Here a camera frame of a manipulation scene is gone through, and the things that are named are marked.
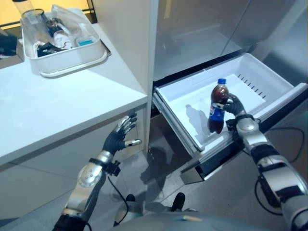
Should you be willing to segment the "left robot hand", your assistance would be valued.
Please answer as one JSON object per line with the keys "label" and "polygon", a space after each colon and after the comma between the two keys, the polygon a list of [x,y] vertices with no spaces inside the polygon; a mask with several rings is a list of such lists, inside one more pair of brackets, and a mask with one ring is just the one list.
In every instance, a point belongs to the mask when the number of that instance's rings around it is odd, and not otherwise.
{"label": "left robot hand", "polygon": [[125,140],[126,135],[136,127],[136,121],[137,113],[130,113],[120,119],[107,136],[102,150],[114,155],[117,151],[141,144],[142,140],[140,139]]}

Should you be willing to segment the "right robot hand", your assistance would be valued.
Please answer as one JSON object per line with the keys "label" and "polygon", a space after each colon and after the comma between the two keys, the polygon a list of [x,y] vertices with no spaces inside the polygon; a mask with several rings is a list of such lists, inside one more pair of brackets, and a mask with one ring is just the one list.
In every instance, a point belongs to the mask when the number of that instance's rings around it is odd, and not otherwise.
{"label": "right robot hand", "polygon": [[229,94],[228,101],[222,107],[222,110],[231,113],[235,118],[246,114],[244,106],[239,98],[234,94]]}

